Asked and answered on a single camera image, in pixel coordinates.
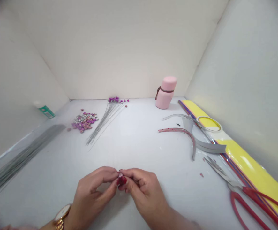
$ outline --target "scissors handle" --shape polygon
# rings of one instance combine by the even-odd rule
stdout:
[[[247,228],[247,226],[245,225],[244,221],[242,220],[237,207],[236,207],[236,203],[235,200],[237,200],[244,208],[245,210],[263,227],[264,230],[270,230],[270,228],[259,218],[259,216],[257,216],[257,214],[248,206],[248,204],[243,200],[243,198],[240,196],[239,193],[231,191],[230,192],[230,201],[231,201],[231,205],[232,208],[240,222],[240,224],[242,225],[242,227],[245,230],[249,230]]]
[[[248,187],[243,187],[242,191],[248,195],[260,208],[262,208],[263,211],[265,211],[266,214],[269,215],[269,217],[272,218],[272,220],[278,225],[278,217],[270,210],[268,209],[268,207],[263,204],[259,198],[257,197],[257,194],[272,201],[274,204],[276,204],[278,206],[278,202],[276,200],[274,200],[273,198],[265,195],[264,193],[261,193],[259,191],[253,190],[251,188]]]

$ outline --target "glue bottle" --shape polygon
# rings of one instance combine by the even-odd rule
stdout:
[[[35,107],[37,107],[45,116],[48,118],[55,117],[55,114],[42,102],[40,101],[34,101]]]

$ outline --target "brown strap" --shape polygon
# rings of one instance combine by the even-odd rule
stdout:
[[[155,100],[157,100],[157,96],[158,96],[158,93],[159,93],[160,89],[161,89],[161,91],[166,92],[166,93],[174,92],[174,90],[164,90],[164,89],[161,88],[161,86],[159,86],[158,89],[157,89],[157,94],[156,94]]]

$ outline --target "white cap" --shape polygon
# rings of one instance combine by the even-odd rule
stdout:
[[[34,101],[34,105],[35,105],[35,107],[37,107],[38,109],[45,106],[45,104],[43,104],[41,101]]]

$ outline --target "small red piece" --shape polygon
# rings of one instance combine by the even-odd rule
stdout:
[[[126,184],[126,182],[127,182],[126,177],[124,177],[123,174],[120,173],[120,174],[119,174],[119,178],[118,178],[116,184],[117,184],[118,186],[121,186],[121,185],[123,185],[123,184]]]

